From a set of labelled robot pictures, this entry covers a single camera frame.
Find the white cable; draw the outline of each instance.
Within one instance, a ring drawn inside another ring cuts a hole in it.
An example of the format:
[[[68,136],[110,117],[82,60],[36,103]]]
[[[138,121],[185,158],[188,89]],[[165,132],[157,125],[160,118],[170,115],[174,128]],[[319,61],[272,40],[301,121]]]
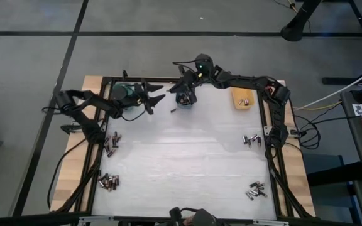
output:
[[[305,106],[299,107],[299,108],[297,108],[297,109],[295,109],[295,110],[301,110],[301,109],[303,109],[303,108],[306,108],[306,107],[309,107],[309,106],[311,106],[311,105],[313,105],[313,104],[316,104],[316,103],[318,103],[318,102],[320,102],[320,101],[323,101],[323,100],[325,100],[325,99],[328,99],[328,98],[332,97],[333,95],[336,95],[336,94],[342,92],[343,90],[348,89],[349,87],[353,86],[354,84],[356,84],[357,82],[359,82],[359,81],[361,81],[361,80],[362,80],[362,77],[359,78],[359,79],[357,79],[357,80],[355,80],[352,84],[346,86],[345,88],[342,88],[342,89],[334,92],[333,94],[329,94],[329,95],[327,95],[327,96],[324,97],[324,98],[321,98],[321,99],[319,99],[319,100],[316,100],[316,101],[314,101],[314,102],[312,102],[312,103],[310,103],[310,104],[307,104],[307,105],[305,105]]]

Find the black metal frame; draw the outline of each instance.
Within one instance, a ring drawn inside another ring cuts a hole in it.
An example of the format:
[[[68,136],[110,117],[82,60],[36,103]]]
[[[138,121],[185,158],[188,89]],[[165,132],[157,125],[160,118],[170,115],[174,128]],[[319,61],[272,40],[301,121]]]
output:
[[[110,93],[109,96],[111,96],[111,90],[112,90],[112,86],[116,83],[116,82],[140,82],[141,81],[141,77],[103,77],[103,81],[107,80],[107,79],[111,79],[111,87],[110,87]],[[144,77],[143,79],[145,79],[147,82],[157,82],[157,83],[176,83],[178,81],[178,78],[149,78],[149,77]],[[261,115],[261,122],[263,125],[267,125],[266,123],[266,115],[265,115],[265,106],[263,105],[263,100],[261,98],[260,95],[258,95],[258,105],[260,106],[260,115]],[[104,118],[104,121],[107,123],[108,122],[108,116],[106,115]],[[265,144],[266,145],[266,150],[270,151],[270,145],[269,144]],[[282,176],[282,178],[285,179],[285,181],[287,182],[287,176],[285,173],[285,168],[284,168],[284,161],[283,158],[281,158],[281,161],[279,161],[279,165],[280,165],[280,174]],[[92,185],[95,185],[97,183],[97,175],[95,175],[93,177],[93,180],[95,183],[92,183]],[[275,182],[275,179],[270,176],[270,181],[271,181],[271,190],[272,190],[272,195],[273,195],[273,201],[274,201],[274,205],[275,205],[275,213],[276,216],[279,217],[281,216],[281,209],[280,209],[280,200],[278,198],[278,191],[277,191],[277,184]],[[94,199],[94,193],[96,191],[96,186],[92,186],[92,188],[90,189],[90,194],[89,194],[89,200],[88,200],[88,205],[87,205],[87,210],[88,212],[92,211],[92,202]],[[291,215],[288,215],[289,217],[293,216],[293,211],[292,211],[292,207],[291,204],[288,202],[287,199],[286,200],[286,206],[290,207],[290,212]],[[169,220],[169,218],[157,218],[157,217],[124,217],[124,216],[115,216],[114,217],[115,220],[126,220],[126,221],[154,221],[154,222],[160,222],[163,220]],[[238,220],[238,219],[223,219],[229,223],[250,223],[252,220],[247,219],[247,220]]]
[[[333,2],[342,2],[342,3],[350,3],[354,13],[357,15],[359,14],[359,11],[354,3],[353,0],[324,0],[324,1],[333,1]],[[210,31],[194,31],[194,32],[188,32],[188,31],[115,31],[115,32],[84,32],[80,31],[80,27],[82,25],[83,18],[85,16],[85,12],[87,9],[87,5],[89,3],[89,0],[83,0],[82,7],[80,9],[75,28],[73,31],[0,31],[0,36],[69,36],[71,37],[69,42],[69,47],[66,51],[65,57],[63,59],[62,67],[59,73],[59,76],[57,78],[57,84],[54,87],[52,96],[55,96],[58,94],[58,92],[62,88],[63,81],[65,79],[68,65],[77,41],[78,36],[242,36],[242,37],[281,37],[280,32],[210,32]],[[330,32],[330,33],[303,33],[303,36],[305,37],[362,37],[362,33],[345,33],[345,32]],[[134,78],[128,78],[130,82],[133,82]],[[350,78],[325,78],[322,82],[325,84],[327,83],[341,83],[341,80],[350,79]],[[157,79],[159,82],[166,81],[166,78]],[[50,107],[55,106],[55,99],[51,98]],[[33,148],[32,157],[30,161],[30,165],[28,167],[28,170],[26,172],[25,180],[22,183],[20,193],[18,195],[18,198],[16,200],[16,204],[13,210],[13,216],[20,216],[22,215],[22,211],[25,207],[26,199],[31,187],[31,183],[33,181],[38,162],[40,160],[41,152],[43,151],[43,146],[45,139],[47,138],[48,129],[50,127],[52,121],[52,110],[48,111],[48,114],[43,119],[43,122],[40,127],[40,133],[37,136],[35,146]],[[92,205],[92,199],[89,199],[90,202],[88,202],[87,206],[88,208]]]
[[[157,82],[157,83],[175,83],[178,81],[178,78],[149,78],[149,77],[144,77],[143,79],[145,79],[147,82]],[[103,77],[102,79],[102,84],[101,84],[101,91],[100,91],[100,95],[103,96],[104,95],[104,91],[106,89],[106,85],[108,83],[110,83],[110,90],[109,90],[109,97],[111,96],[111,90],[112,90],[112,86],[116,83],[116,82],[140,82],[141,81],[141,77],[126,77],[125,79],[123,77]],[[261,115],[261,121],[263,125],[267,125],[266,123],[266,115],[265,115],[265,106],[263,105],[263,100],[260,97],[260,95],[258,95],[258,105],[260,106],[260,115]],[[100,116],[100,109],[96,109],[96,113],[94,116],[94,119],[98,119]],[[106,123],[106,126],[108,124],[108,115],[106,114],[104,116],[104,122]],[[268,144],[266,145],[266,150],[269,151],[270,150],[270,146]],[[92,154],[92,149],[93,149],[93,144],[89,144],[87,147],[87,157],[85,159],[85,165],[84,165],[84,171],[82,172],[82,178],[83,176],[86,174],[85,169],[88,169],[88,165],[90,162],[90,158],[91,158],[91,154]],[[282,176],[282,178],[286,179],[287,182],[287,176],[285,174],[285,168],[284,168],[284,162],[283,159],[281,162],[279,162],[280,165],[280,174]],[[271,190],[272,190],[272,195],[273,195],[273,201],[274,201],[274,205],[275,205],[275,215],[277,217],[281,216],[281,209],[280,209],[280,200],[278,197],[278,191],[277,191],[277,184],[275,182],[275,179],[270,176],[270,181],[271,181]],[[92,178],[92,183],[91,183],[91,189],[90,189],[90,193],[89,193],[89,199],[87,202],[87,208],[86,208],[86,212],[91,213],[92,211],[92,206],[93,206],[93,201],[94,201],[94,195],[96,193],[96,185],[97,184],[97,175],[94,175]],[[75,206],[75,211],[79,211],[80,205],[81,205],[81,200],[77,200],[77,205]],[[288,215],[289,217],[293,216],[292,213],[292,207],[290,205],[290,203],[287,201],[286,199],[286,205],[289,204],[290,206],[290,211],[291,211],[291,215]],[[162,221],[166,221],[166,220],[170,220],[170,218],[161,218],[161,217],[125,217],[125,216],[115,216],[114,217],[115,220],[125,220],[125,221],[147,221],[147,222],[162,222]],[[224,221],[226,221],[227,223],[251,223],[252,220],[251,219],[246,219],[246,220],[240,220],[240,219],[223,219]]]

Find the small metal part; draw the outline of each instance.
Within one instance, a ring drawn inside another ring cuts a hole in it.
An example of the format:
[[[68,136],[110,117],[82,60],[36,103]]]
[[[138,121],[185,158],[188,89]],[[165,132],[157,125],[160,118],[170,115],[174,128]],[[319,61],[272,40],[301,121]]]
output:
[[[248,143],[248,137],[246,135],[243,136],[243,142],[244,144]]]
[[[259,137],[259,136],[258,136],[257,134],[254,134],[254,136],[251,136],[250,139],[251,139],[252,141],[255,141],[258,137]]]
[[[119,176],[118,175],[114,176],[114,182],[116,183],[117,186],[119,185]]]
[[[245,195],[248,196],[248,198],[250,198],[251,201],[254,200],[254,198],[252,198],[251,194],[248,191],[245,192]]]
[[[255,187],[256,185],[259,185],[261,182],[257,181],[255,183],[250,184],[250,188]]]
[[[263,196],[263,197],[265,197],[265,198],[268,198],[268,195],[265,194],[265,193],[263,193],[262,191],[259,191],[258,193],[259,193],[259,195],[261,195],[261,196]]]
[[[100,187],[104,188],[104,183],[99,181]]]
[[[251,190],[251,191],[249,191],[249,193],[250,193],[251,195],[255,196],[255,197],[258,197],[258,195],[257,195],[257,194],[255,194],[255,193],[253,193],[253,192],[252,192],[252,190]]]
[[[257,192],[257,191],[255,191],[255,190],[251,190],[252,191],[252,193],[254,193],[255,195],[259,195],[259,193]]]
[[[112,180],[108,182],[108,191],[111,191],[112,189]]]
[[[108,144],[104,147],[104,152],[106,152],[106,154],[110,153],[110,146]]]
[[[112,154],[114,154],[114,151],[110,151],[108,154],[107,154],[107,157],[110,158],[112,156]]]

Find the wooden table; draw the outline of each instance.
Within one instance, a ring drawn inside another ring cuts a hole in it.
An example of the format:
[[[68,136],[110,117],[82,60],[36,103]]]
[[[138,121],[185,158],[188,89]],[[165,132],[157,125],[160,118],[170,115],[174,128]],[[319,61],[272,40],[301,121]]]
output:
[[[98,94],[101,89],[102,79],[103,79],[102,76],[86,76],[82,90],[91,90],[95,94]],[[88,106],[83,111],[88,118],[93,119],[96,113],[96,108],[93,106]],[[270,126],[269,125],[269,122],[271,121],[270,113],[266,103],[265,103],[265,114],[268,126]],[[104,117],[104,112],[101,112],[100,117],[101,118]],[[287,125],[287,127],[295,126],[290,103],[288,103],[286,106],[285,124]],[[66,150],[70,149],[72,146],[77,144],[83,138],[84,135],[80,132],[71,134],[69,136]],[[298,140],[294,138],[288,138],[287,142],[299,146]],[[82,145],[78,146],[76,150],[68,154],[65,157],[65,159],[62,161],[62,166],[59,172],[57,186],[55,188],[55,193],[51,204],[51,210],[56,210],[60,208],[79,184],[82,174],[82,169],[85,163],[86,151],[87,151],[87,142],[84,142]],[[93,151],[92,157],[90,159],[91,163],[94,161],[94,157],[96,156],[97,145],[94,145],[92,151]],[[314,205],[312,203],[312,198],[306,176],[307,174],[305,172],[304,162],[302,159],[301,152],[297,148],[286,144],[282,148],[282,153],[285,163],[285,171],[287,174],[288,186],[290,190],[295,195],[300,204],[307,210],[307,212],[315,216]],[[84,196],[82,197],[82,205],[80,206],[81,211],[86,210],[86,203],[89,198],[90,187],[91,187],[91,182],[89,182],[88,186],[85,189]],[[280,199],[281,212],[284,216],[287,216],[285,197],[280,188],[278,188],[278,194]]]

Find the bracket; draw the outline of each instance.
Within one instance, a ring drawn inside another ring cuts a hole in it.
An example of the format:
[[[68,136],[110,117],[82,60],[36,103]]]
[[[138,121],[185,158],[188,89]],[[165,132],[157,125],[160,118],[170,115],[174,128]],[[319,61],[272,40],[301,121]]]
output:
[[[272,126],[264,126],[263,132],[265,133],[265,136],[268,136],[270,131],[272,129]],[[303,137],[306,132],[297,132],[297,129],[295,127],[287,127],[287,132],[289,137]]]
[[[107,222],[107,221],[114,221],[114,216],[86,216],[86,217],[79,217],[79,223]]]
[[[275,220],[253,220],[254,225],[263,226],[288,226],[288,222],[280,222]]]

